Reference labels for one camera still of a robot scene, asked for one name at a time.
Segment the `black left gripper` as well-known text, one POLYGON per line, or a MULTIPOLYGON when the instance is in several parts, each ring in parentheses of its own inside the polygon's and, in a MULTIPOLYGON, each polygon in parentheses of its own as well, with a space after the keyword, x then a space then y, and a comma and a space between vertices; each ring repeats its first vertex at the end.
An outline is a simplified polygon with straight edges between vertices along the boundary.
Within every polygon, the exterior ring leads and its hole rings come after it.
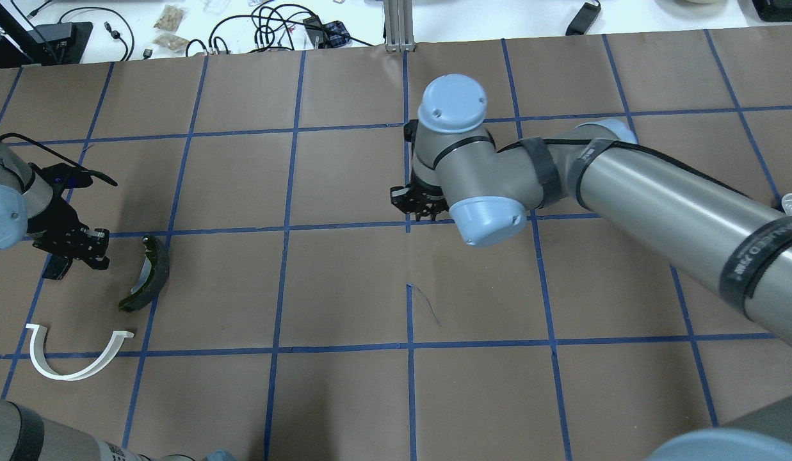
POLYGON ((87 188, 94 177, 109 183, 109 176, 98 170, 58 163, 40 168, 29 166, 35 173, 32 186, 49 186, 51 196, 44 198, 44 208, 29 219, 27 234, 33 247, 50 254, 42 278, 62 280, 75 260, 83 261, 93 270, 107 270, 111 260, 106 256, 109 230, 92 230, 79 221, 76 210, 62 198, 65 190, 87 188))

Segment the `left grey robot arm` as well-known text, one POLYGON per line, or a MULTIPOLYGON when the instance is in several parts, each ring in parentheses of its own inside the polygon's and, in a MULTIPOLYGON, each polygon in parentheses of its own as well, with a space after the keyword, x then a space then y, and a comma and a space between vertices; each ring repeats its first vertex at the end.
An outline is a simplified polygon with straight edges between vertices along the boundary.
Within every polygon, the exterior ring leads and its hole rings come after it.
MULTIPOLYGON (((94 270, 109 268, 109 232, 80 221, 64 199, 65 190, 86 188, 94 180, 117 182, 70 158, 41 168, 21 158, 4 142, 18 133, 0 135, 0 250, 30 237, 51 257, 48 271, 59 279, 74 261, 94 270)), ((53 422, 33 409, 0 399, 0 460, 112 460, 115 450, 106 441, 53 422)))

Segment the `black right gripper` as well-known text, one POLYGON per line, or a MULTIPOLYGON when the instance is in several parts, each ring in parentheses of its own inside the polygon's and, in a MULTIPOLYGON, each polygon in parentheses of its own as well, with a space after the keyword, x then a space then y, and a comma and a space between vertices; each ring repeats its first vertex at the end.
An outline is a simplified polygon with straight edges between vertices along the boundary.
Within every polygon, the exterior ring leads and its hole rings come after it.
POLYGON ((437 221, 439 214, 449 212, 449 204, 440 186, 433 182, 428 183, 419 177, 416 164, 434 172, 440 160, 454 151, 454 146, 451 144, 440 151, 434 158, 433 165, 428 166, 414 152, 418 126, 418 122, 407 122, 403 126, 403 137, 410 148, 410 157, 408 158, 410 160, 408 163, 410 178, 404 186, 390 188, 390 201, 392 206, 398 208, 402 213, 412 215, 416 222, 422 218, 429 218, 434 222, 437 221))

